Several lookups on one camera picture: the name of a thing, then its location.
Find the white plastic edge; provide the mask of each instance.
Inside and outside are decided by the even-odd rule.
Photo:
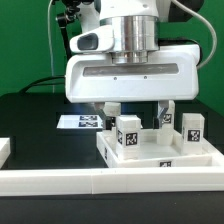
[[[224,190],[217,167],[0,172],[0,196],[217,190]]]

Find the cable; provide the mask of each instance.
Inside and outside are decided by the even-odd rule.
[[[209,31],[211,32],[211,36],[212,36],[212,40],[213,40],[213,44],[212,44],[212,50],[209,54],[209,56],[197,66],[197,69],[200,69],[202,67],[204,67],[213,57],[215,51],[216,51],[216,47],[217,47],[217,35],[216,32],[214,30],[214,28],[212,27],[211,23],[209,23],[203,16],[199,15],[198,13],[194,12],[193,10],[187,8],[186,6],[184,6],[183,4],[181,4],[179,1],[177,0],[171,0],[173,2],[173,4],[175,4],[177,7],[179,7],[180,9],[182,9],[183,11],[189,13],[190,15],[196,17],[197,19],[199,19],[202,23],[204,23],[207,28],[209,29]]]
[[[51,76],[54,76],[54,55],[53,55],[53,47],[52,47],[52,39],[51,39],[51,5],[54,0],[50,0],[47,10],[47,29],[48,29],[48,43],[50,50],[50,60],[51,60]]]
[[[32,87],[35,87],[35,86],[49,86],[49,85],[59,85],[59,84],[64,84],[64,83],[42,83],[42,82],[46,82],[46,81],[51,81],[51,80],[57,80],[57,79],[65,79],[65,76],[50,76],[50,77],[46,77],[46,78],[43,78],[43,79],[38,79],[32,83],[30,83],[29,85],[25,86],[24,88],[22,88],[19,93],[20,94],[24,94],[26,93],[26,91]]]

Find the black table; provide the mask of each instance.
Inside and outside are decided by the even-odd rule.
[[[152,128],[156,103],[125,103]],[[182,113],[201,113],[205,138],[224,151],[224,118],[197,101],[176,102],[175,128]],[[96,131],[56,129],[62,114],[93,114],[89,104],[70,104],[64,94],[7,94],[0,98],[0,137],[12,153],[3,170],[105,168]],[[0,223],[223,223],[224,192],[135,193],[1,197]]]

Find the green background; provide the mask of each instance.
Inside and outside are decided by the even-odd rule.
[[[17,92],[37,79],[51,75],[47,36],[47,8],[49,0],[1,0],[0,8],[0,95]],[[212,61],[199,71],[198,99],[224,115],[224,1],[205,0],[200,14],[214,26],[218,48]],[[55,57],[55,75],[64,75],[66,58],[62,38],[55,22],[64,6],[52,8],[52,40]],[[68,27],[69,35],[79,32],[78,24]],[[197,40],[209,54],[212,46],[207,28],[191,19],[187,23],[159,24],[160,37],[185,36]],[[52,91],[52,88],[35,88],[32,91]]]

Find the white tray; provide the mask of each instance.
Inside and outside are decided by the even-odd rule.
[[[110,168],[135,167],[211,167],[224,166],[224,156],[208,141],[202,139],[201,155],[182,155],[182,136],[174,131],[173,144],[156,143],[157,130],[141,130],[138,159],[119,160],[116,139],[111,131],[97,133],[97,147]]]

